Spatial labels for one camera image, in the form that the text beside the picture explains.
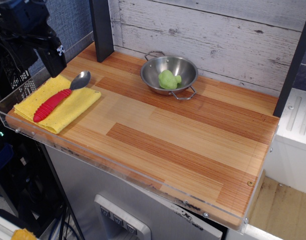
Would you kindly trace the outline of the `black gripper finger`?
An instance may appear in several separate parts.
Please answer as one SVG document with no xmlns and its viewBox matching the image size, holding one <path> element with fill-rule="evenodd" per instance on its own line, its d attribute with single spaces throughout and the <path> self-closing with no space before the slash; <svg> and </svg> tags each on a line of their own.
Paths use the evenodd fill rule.
<svg viewBox="0 0 306 240">
<path fill-rule="evenodd" d="M 0 38 L 1 43 L 10 51 L 16 64 L 28 69 L 38 61 L 38 56 L 29 45 L 25 45 L 18 38 Z"/>
<path fill-rule="evenodd" d="M 67 66 L 63 46 L 55 49 L 39 49 L 37 53 L 52 78 L 57 77 Z"/>
</svg>

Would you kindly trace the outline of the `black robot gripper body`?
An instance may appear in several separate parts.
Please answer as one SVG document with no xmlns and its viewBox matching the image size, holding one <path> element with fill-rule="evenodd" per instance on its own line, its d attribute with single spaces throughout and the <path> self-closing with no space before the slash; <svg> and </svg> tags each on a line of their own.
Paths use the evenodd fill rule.
<svg viewBox="0 0 306 240">
<path fill-rule="evenodd" d="M 49 16 L 45 0 L 0 0 L 0 27 L 24 38 L 45 41 L 47 47 L 63 55 L 63 45 L 47 23 Z"/>
</svg>

